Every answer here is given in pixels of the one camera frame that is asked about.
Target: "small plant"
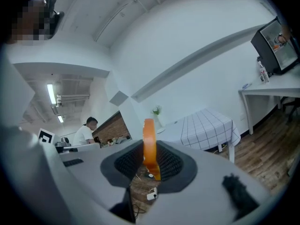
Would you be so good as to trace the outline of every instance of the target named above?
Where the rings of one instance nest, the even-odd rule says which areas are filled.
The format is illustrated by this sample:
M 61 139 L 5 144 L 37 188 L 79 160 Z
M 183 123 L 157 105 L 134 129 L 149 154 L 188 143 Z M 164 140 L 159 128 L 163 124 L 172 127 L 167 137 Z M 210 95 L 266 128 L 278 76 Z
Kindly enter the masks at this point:
M 161 113 L 161 106 L 156 106 L 156 108 L 152 110 L 152 113 L 159 115 Z

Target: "fluorescent light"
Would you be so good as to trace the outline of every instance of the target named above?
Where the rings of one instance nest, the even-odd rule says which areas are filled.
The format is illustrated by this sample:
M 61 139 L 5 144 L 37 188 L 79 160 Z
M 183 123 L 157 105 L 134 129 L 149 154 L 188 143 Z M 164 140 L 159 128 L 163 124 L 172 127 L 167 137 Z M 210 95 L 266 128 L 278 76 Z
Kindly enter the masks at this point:
M 47 89 L 48 89 L 48 93 L 49 93 L 49 97 L 50 97 L 51 103 L 52 104 L 56 104 L 55 95 L 54 95 L 54 91 L 53 91 L 53 85 L 52 84 L 48 84 L 47 85 Z
M 60 122 L 64 122 L 64 120 L 62 119 L 61 116 L 57 116 L 57 118 L 58 118 L 58 120 L 59 120 Z

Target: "checkered tablecloth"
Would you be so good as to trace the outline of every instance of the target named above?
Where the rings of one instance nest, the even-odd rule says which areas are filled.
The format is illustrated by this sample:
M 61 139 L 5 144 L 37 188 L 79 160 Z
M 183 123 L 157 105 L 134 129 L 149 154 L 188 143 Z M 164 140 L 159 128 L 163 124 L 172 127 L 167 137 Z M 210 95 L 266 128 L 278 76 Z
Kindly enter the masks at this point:
M 157 140 L 207 150 L 226 142 L 235 146 L 240 134 L 232 119 L 206 108 L 167 125 L 164 132 L 157 134 Z

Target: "ceiling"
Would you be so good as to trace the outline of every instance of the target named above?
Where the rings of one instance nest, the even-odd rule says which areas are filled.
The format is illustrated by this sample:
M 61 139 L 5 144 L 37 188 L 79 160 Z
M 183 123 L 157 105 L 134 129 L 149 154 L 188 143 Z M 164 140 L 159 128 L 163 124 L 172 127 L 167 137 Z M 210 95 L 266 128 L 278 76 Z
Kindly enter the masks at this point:
M 55 9 L 64 11 L 60 29 L 92 36 L 111 47 L 138 17 L 166 0 L 57 0 Z
M 26 74 L 23 77 L 35 91 L 35 96 L 26 110 L 21 124 L 60 123 L 57 119 L 58 115 L 63 117 L 64 122 L 80 118 L 84 102 L 90 94 L 90 84 L 93 78 L 56 74 Z M 49 83 L 53 84 L 55 95 L 67 95 L 67 98 L 62 98 L 62 106 L 57 108 L 58 114 L 54 114 L 51 108 L 47 90 Z

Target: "white wall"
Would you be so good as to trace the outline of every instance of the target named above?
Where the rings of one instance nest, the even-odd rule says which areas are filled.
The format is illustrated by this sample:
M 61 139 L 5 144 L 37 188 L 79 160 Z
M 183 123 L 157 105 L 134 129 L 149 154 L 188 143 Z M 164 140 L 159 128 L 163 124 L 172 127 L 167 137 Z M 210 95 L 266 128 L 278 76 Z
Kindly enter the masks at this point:
M 168 0 L 135 21 L 111 54 L 131 96 L 202 47 L 273 18 L 257 0 Z
M 42 128 L 56 134 L 59 137 L 67 137 L 72 144 L 74 135 L 81 126 L 82 124 L 79 120 L 74 120 L 64 123 L 24 123 L 21 125 L 21 128 L 23 130 L 35 133 L 36 135 L 38 135 L 39 130 Z
M 132 98 L 127 98 L 120 106 L 122 118 L 133 140 L 143 138 L 143 120 L 140 119 L 135 107 L 135 101 Z
M 114 69 L 132 96 L 190 54 L 273 18 L 257 0 L 168 0 L 141 16 L 112 46 Z M 246 42 L 209 60 L 138 104 L 143 111 L 138 120 L 151 117 L 156 105 L 162 106 L 167 123 L 210 106 L 230 116 L 243 133 L 248 124 L 240 120 L 245 109 L 238 89 L 259 75 L 257 56 Z M 254 122 L 275 106 L 272 97 L 256 97 L 252 103 Z
M 34 96 L 34 91 L 9 63 L 5 53 L 1 54 L 0 63 L 0 124 L 6 127 L 17 126 Z
M 238 89 L 259 77 L 257 56 L 250 42 L 239 45 L 159 90 L 145 99 L 142 106 L 147 111 L 156 105 L 162 106 L 162 117 L 167 123 L 212 107 L 231 117 L 243 133 L 248 130 L 248 124 L 246 118 L 240 120 L 246 111 Z M 254 123 L 276 105 L 269 96 L 252 96 L 251 101 Z
M 58 31 L 47 41 L 23 41 L 6 46 L 11 63 L 58 63 L 97 68 L 106 77 L 111 69 L 107 48 L 95 43 L 89 36 Z
M 94 78 L 90 85 L 90 98 L 85 101 L 82 109 L 81 123 L 84 124 L 89 117 L 94 117 L 100 126 L 117 111 L 119 111 L 118 107 L 108 101 L 105 92 L 105 79 Z

